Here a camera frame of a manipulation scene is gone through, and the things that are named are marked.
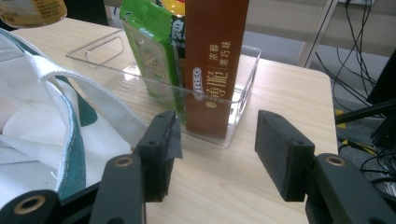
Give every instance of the electrical wire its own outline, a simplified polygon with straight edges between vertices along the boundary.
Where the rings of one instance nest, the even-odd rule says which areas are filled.
[[[395,177],[383,177],[383,178],[378,178],[370,181],[372,184],[379,184],[379,183],[384,183],[384,182],[396,182]]]
[[[372,154],[372,155],[376,155],[375,150],[373,150],[372,148],[370,148],[370,147],[365,147],[365,146],[362,146],[362,145],[360,145],[360,144],[353,143],[353,142],[351,142],[351,141],[347,141],[347,143],[341,145],[341,146],[338,148],[338,155],[340,155],[341,150],[342,150],[344,147],[351,147],[351,148],[356,149],[356,150],[359,150],[359,151],[363,151],[363,152],[370,153],[370,154]]]
[[[363,173],[378,173],[378,174],[383,174],[383,175],[392,175],[392,173],[388,171],[381,171],[381,170],[366,170],[363,169],[361,170]]]
[[[363,16],[362,16],[362,18],[361,18],[361,29],[360,29],[360,31],[359,31],[359,33],[358,33],[357,35],[355,34],[355,32],[354,32],[354,30],[353,30],[352,22],[351,22],[351,19],[350,19],[350,16],[349,16],[349,10],[348,10],[348,9],[349,9],[349,3],[350,3],[350,1],[346,1],[346,17],[347,17],[347,22],[348,22],[349,29],[350,29],[350,32],[351,32],[351,35],[352,35],[353,46],[352,46],[350,52],[348,53],[348,55],[346,56],[346,58],[344,59],[343,62],[342,62],[342,60],[341,60],[341,58],[340,58],[340,55],[339,55],[339,49],[337,49],[337,57],[338,57],[338,60],[339,60],[339,62],[340,62],[340,64],[341,64],[341,67],[339,68],[339,70],[337,71],[337,73],[336,73],[336,74],[333,74],[329,69],[327,69],[326,66],[325,66],[325,64],[323,63],[323,61],[322,61],[322,60],[320,59],[320,57],[318,56],[318,53],[316,53],[316,55],[317,55],[317,58],[318,58],[319,62],[320,62],[321,65],[322,65],[322,67],[323,67],[324,70],[326,71],[326,73],[332,78],[334,84],[335,84],[335,83],[338,83],[342,88],[344,88],[347,92],[349,92],[349,94],[351,94],[351,95],[354,96],[356,99],[358,99],[361,103],[363,103],[363,104],[366,105],[366,106],[370,106],[370,105],[367,104],[366,101],[365,101],[366,98],[367,98],[368,95],[369,95],[366,82],[368,82],[368,83],[371,85],[372,89],[374,90],[374,89],[375,89],[375,88],[374,88],[374,86],[375,86],[375,81],[374,81],[374,79],[371,78],[371,76],[369,75],[369,72],[368,72],[366,63],[365,63],[365,61],[364,61],[364,59],[363,59],[363,56],[362,56],[362,53],[361,53],[361,52],[362,52],[361,49],[362,49],[362,43],[363,43],[362,40],[363,40],[364,26],[365,26],[366,22],[368,21],[368,18],[369,18],[370,12],[371,12],[372,0],[367,0],[367,1],[365,2],[364,10],[363,10]],[[346,66],[346,63],[347,63],[347,61],[349,60],[349,58],[350,58],[350,56],[351,56],[351,54],[352,54],[353,51],[356,52],[356,57],[357,57],[357,60],[358,60],[358,64],[359,64],[359,66],[360,66],[360,68],[361,68],[359,74],[358,74],[357,72],[353,72],[350,68],[348,68],[348,67]],[[345,82],[343,82],[343,81],[340,80],[339,76],[340,76],[340,74],[341,74],[341,71],[342,71],[344,68],[347,69],[347,70],[348,70],[349,72],[351,72],[352,74],[354,74],[354,75],[356,75],[356,76],[359,76],[359,77],[361,78],[362,85],[363,85],[364,91],[365,91],[365,93],[366,93],[365,96],[362,95],[361,93],[355,91],[353,88],[351,88],[351,87],[350,87],[349,85],[347,85]],[[343,104],[341,104],[341,103],[337,100],[336,92],[335,92],[335,87],[334,87],[334,86],[335,86],[335,85],[333,85],[333,87],[332,87],[332,92],[333,92],[334,101],[335,101],[337,104],[339,104],[341,107],[343,107],[345,110],[351,111],[351,109],[347,108],[346,106],[344,106]]]
[[[394,157],[394,156],[396,156],[396,153],[393,152],[393,153],[380,153],[380,154],[377,154],[376,156],[374,156],[374,157],[372,157],[372,158],[370,158],[370,159],[364,161],[364,162],[361,164],[360,170],[361,170],[361,171],[364,170],[364,166],[367,164],[367,162],[372,161],[372,160],[376,160],[376,161],[377,161],[377,164],[382,168],[382,170],[384,170],[384,171],[386,171],[386,172],[390,172],[391,175],[396,176],[395,169],[392,167],[392,165],[391,165],[390,162],[388,162],[387,160],[382,160],[382,161],[384,161],[385,163],[388,164],[388,167],[385,167],[383,164],[381,164],[380,159],[383,159],[384,157],[387,157],[387,156]]]

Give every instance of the black equipment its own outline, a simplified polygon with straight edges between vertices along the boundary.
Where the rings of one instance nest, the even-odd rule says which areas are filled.
[[[310,223],[396,223],[396,200],[349,160],[314,155],[314,144],[278,114],[259,111],[255,150],[285,202],[303,202]]]

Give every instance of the black cable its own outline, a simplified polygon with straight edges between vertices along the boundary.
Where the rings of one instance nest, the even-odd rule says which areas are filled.
[[[320,62],[320,64],[322,65],[323,69],[325,70],[325,72],[329,75],[330,78],[332,78],[332,80],[335,82],[337,82],[340,86],[342,86],[346,91],[348,91],[351,95],[353,95],[356,99],[358,99],[360,102],[362,102],[363,104],[369,106],[365,101],[363,101],[361,98],[358,97],[358,95],[360,97],[363,98],[363,96],[355,91],[352,87],[350,87],[349,85],[347,85],[343,80],[338,79],[338,77],[336,75],[334,75],[327,67],[326,65],[324,65],[323,61],[321,60],[320,56],[318,55],[318,53],[316,52],[317,58]],[[335,97],[335,85],[332,86],[332,93],[333,93],[333,99],[334,101],[339,104],[341,107],[343,107],[345,110],[351,111],[351,109],[346,108],[345,106],[343,106],[341,103],[338,102],[337,98]]]
[[[394,159],[395,155],[396,155],[396,153],[393,153],[393,154],[391,154],[391,155],[386,155],[386,156],[384,156],[384,158],[382,158],[382,157],[381,157],[381,158],[378,158],[378,159],[376,160],[376,162],[378,163],[378,165],[379,165],[383,170],[388,171],[388,172],[390,172],[390,173],[396,175],[396,169],[395,169],[395,167],[393,166],[393,164],[392,164],[392,162],[391,162],[391,160]]]
[[[370,181],[372,184],[379,184],[379,183],[384,183],[384,182],[396,182],[395,177],[383,177],[383,178],[378,178]]]
[[[352,69],[350,69],[348,66],[345,65],[345,64],[346,64],[346,61],[344,61],[344,62],[341,61],[339,48],[336,48],[336,50],[337,50],[338,62],[339,62],[343,67],[345,67],[345,69],[348,70],[351,74],[353,74],[353,75],[355,75],[355,76],[357,76],[357,77],[360,77],[360,76],[361,76],[360,74],[358,74],[358,73],[355,72],[355,71],[352,71]],[[364,77],[364,79],[365,79],[366,81],[375,82],[375,80],[374,80],[373,78],[371,78],[371,77],[369,77],[369,78]]]
[[[382,147],[379,147],[379,150],[381,150],[381,152],[378,154],[380,158],[377,159],[377,162],[380,163],[379,159],[383,159],[382,162],[387,165],[384,170],[389,170],[393,174],[396,174],[396,168],[393,165],[396,163],[392,163],[392,161],[396,160],[396,152],[389,152],[389,149],[384,149]]]
[[[376,152],[373,149],[371,149],[371,148],[363,147],[363,146],[361,146],[359,144],[356,144],[356,143],[348,141],[348,143],[343,144],[343,145],[341,145],[338,148],[338,155],[340,155],[341,149],[343,149],[344,147],[351,147],[351,148],[359,150],[359,151],[367,152],[367,153],[370,153],[370,154],[376,154]]]
[[[364,162],[361,164],[360,170],[364,170],[364,166],[367,164],[367,162],[372,161],[372,160],[377,160],[378,165],[379,165],[384,171],[390,172],[393,176],[396,176],[396,172],[394,172],[394,168],[392,169],[392,166],[391,166],[391,165],[390,165],[390,167],[391,167],[390,169],[391,169],[392,171],[390,171],[389,168],[384,167],[382,164],[380,164],[380,163],[379,163],[379,160],[378,160],[378,159],[382,159],[382,158],[384,158],[384,157],[386,157],[386,156],[395,156],[395,155],[396,155],[395,152],[377,154],[376,156],[373,156],[372,158],[370,158],[370,159],[364,161]]]
[[[383,175],[393,175],[392,173],[388,171],[381,171],[381,170],[366,170],[363,169],[361,170],[363,173],[377,173],[377,174],[383,174]]]
[[[362,57],[362,50],[361,49],[362,49],[362,40],[363,40],[363,30],[364,30],[364,26],[365,26],[365,24],[366,24],[366,22],[367,22],[367,20],[369,18],[370,12],[371,12],[372,1],[370,0],[369,4],[368,4],[368,1],[366,1],[365,4],[364,4],[364,10],[363,10],[363,16],[362,16],[362,22],[361,22],[361,30],[360,30],[360,32],[358,34],[358,37],[355,37],[355,32],[353,31],[352,22],[350,20],[349,12],[348,12],[348,5],[349,4],[346,4],[346,18],[347,18],[349,29],[350,29],[350,32],[352,34],[352,38],[353,38],[353,42],[354,42],[352,50],[354,48],[356,48],[356,55],[357,55],[358,64],[361,67],[362,84],[363,84],[363,88],[364,88],[364,90],[366,92],[366,95],[368,96],[369,92],[367,90],[366,83],[364,82],[364,75],[366,75],[369,80],[371,80],[371,77],[370,77],[370,75],[368,73],[368,69],[367,69],[366,63],[365,63],[365,61],[364,61],[364,59]],[[374,82],[369,81],[369,83],[371,84],[372,88],[374,88],[374,85],[375,85]]]

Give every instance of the yellow bottle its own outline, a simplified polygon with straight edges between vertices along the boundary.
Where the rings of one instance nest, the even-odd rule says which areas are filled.
[[[0,18],[14,28],[53,24],[66,14],[64,0],[0,0]]]
[[[161,0],[163,7],[176,16],[185,15],[184,0]]]

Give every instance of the yellow label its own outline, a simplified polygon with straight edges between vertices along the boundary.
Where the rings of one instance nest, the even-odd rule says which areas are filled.
[[[52,24],[66,16],[63,0],[0,0],[0,18],[9,26],[36,27]]]
[[[344,111],[335,110],[335,116],[342,115],[342,114],[344,114]],[[337,127],[342,128],[342,129],[346,129],[347,125],[345,123],[342,123],[342,124],[338,124]]]

